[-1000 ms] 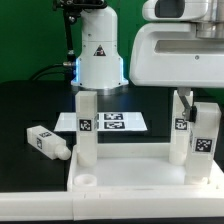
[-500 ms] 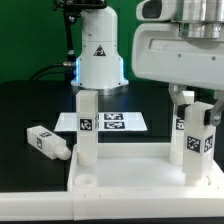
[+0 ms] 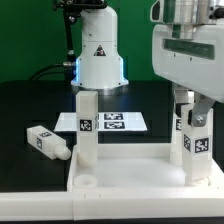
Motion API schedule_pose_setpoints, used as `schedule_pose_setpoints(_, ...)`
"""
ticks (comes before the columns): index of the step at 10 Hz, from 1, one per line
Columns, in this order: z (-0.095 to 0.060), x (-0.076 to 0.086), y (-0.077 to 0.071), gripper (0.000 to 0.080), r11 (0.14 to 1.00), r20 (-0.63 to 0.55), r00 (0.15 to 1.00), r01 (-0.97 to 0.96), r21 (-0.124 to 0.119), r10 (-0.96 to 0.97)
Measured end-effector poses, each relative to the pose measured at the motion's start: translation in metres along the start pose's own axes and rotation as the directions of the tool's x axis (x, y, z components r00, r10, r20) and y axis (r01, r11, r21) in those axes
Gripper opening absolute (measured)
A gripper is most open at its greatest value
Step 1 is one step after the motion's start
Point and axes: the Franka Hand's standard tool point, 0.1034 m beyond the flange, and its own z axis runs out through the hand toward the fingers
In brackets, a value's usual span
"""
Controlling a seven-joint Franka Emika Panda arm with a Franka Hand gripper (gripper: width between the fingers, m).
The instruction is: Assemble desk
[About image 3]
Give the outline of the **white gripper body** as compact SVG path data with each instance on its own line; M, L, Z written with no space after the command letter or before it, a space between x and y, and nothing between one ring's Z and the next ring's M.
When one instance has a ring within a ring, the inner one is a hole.
M224 25L199 26L193 40L174 39L170 26L156 25L152 65L157 75L224 103Z

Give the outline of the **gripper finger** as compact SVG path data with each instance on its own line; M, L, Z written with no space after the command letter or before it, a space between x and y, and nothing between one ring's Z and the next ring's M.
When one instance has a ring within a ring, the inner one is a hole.
M194 127L204 127L207 123L207 116L215 100L203 94L194 95L194 107L192 109L191 123Z
M181 106L194 102L194 92L191 89L176 83L172 84L172 92L174 98L174 112L178 117L180 117Z

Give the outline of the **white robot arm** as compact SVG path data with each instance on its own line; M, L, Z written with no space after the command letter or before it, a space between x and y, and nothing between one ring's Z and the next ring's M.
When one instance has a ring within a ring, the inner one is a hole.
M74 86L110 89L126 85L117 52L117 18L111 8L82 14L82 53ZM224 103L224 0L157 0L150 19L154 72L205 96L192 112L206 124L215 102Z

